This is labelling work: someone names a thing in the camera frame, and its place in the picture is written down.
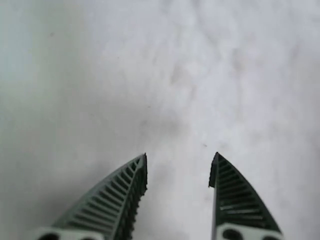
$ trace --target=mounting hole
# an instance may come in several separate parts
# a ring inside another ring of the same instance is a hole
[[[224,230],[222,236],[228,240],[243,240],[244,239],[242,237],[242,234],[238,230],[231,229],[231,228]]]
[[[279,240],[279,238],[274,236],[265,236],[262,240]]]
[[[59,240],[59,234],[51,232],[41,236],[38,240]]]

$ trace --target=screw hole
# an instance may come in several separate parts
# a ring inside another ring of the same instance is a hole
[[[228,240],[243,240],[242,234],[235,229],[224,230],[222,236]]]
[[[279,239],[274,236],[265,236],[263,240],[279,240]]]
[[[38,240],[59,240],[59,235],[57,233],[47,233]]]

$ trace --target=white surface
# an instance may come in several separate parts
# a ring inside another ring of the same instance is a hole
[[[147,152],[136,240],[206,240],[216,151],[320,234],[316,0],[0,0],[0,238]]]

